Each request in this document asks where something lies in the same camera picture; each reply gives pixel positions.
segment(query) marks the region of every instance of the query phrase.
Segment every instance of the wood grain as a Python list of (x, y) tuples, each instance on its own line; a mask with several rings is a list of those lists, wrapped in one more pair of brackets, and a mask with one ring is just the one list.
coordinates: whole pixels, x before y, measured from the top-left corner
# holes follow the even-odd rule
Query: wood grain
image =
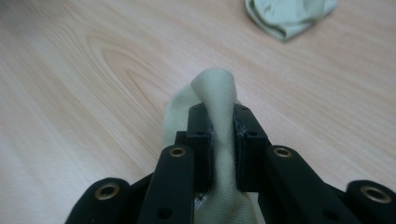
[(1, 223), (63, 223), (93, 182), (152, 172), (171, 96), (214, 66), (324, 181), (396, 190), (394, 11), (340, 1), (283, 44), (244, 1), (1, 1)]

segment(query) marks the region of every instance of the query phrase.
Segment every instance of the cloth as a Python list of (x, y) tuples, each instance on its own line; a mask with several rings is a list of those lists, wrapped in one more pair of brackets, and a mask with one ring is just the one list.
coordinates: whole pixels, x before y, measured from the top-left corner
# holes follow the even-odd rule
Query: cloth
[(214, 128), (214, 181), (212, 190), (196, 203), (194, 223), (257, 223), (249, 196), (236, 188), (233, 148), (233, 75), (213, 68), (180, 90), (169, 103), (163, 120), (163, 146), (175, 143), (177, 131), (187, 130), (188, 112), (204, 103)]
[(337, 7), (335, 0), (246, 0), (247, 13), (260, 28), (287, 41), (323, 19)]

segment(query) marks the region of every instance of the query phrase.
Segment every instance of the table surface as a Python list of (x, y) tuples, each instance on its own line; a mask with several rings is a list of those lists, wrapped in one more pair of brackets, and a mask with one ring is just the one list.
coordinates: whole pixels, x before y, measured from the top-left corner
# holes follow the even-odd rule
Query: table surface
[(325, 182), (396, 190), (395, 11), (343, 0), (280, 43), (244, 1), (1, 1), (1, 223), (63, 223), (93, 182), (151, 173), (167, 103), (210, 67)]

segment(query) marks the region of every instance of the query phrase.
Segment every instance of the crumpled cloth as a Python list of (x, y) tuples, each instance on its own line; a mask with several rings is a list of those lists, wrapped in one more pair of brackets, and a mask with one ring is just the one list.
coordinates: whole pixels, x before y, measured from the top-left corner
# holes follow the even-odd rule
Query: crumpled cloth
[(264, 32), (288, 41), (337, 7), (335, 0), (246, 0), (247, 13)]
[(187, 130), (189, 108), (204, 103), (214, 128), (214, 183), (201, 202), (195, 203), (194, 223), (257, 223), (246, 193), (236, 188), (233, 148), (233, 75), (220, 68), (202, 72), (174, 95), (163, 119), (163, 147), (175, 143), (177, 131)]

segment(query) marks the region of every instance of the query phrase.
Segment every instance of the fabric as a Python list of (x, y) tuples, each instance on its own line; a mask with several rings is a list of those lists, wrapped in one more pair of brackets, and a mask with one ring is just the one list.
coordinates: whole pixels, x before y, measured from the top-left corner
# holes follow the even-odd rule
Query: fabric
[(171, 100), (163, 120), (163, 146), (174, 144), (176, 132), (187, 130), (188, 111), (204, 103), (214, 128), (214, 183), (202, 202), (196, 203), (194, 223), (257, 223), (251, 200), (236, 189), (233, 152), (233, 75), (214, 68), (201, 73)]
[(287, 41), (323, 19), (335, 0), (246, 0), (247, 13), (264, 32)]

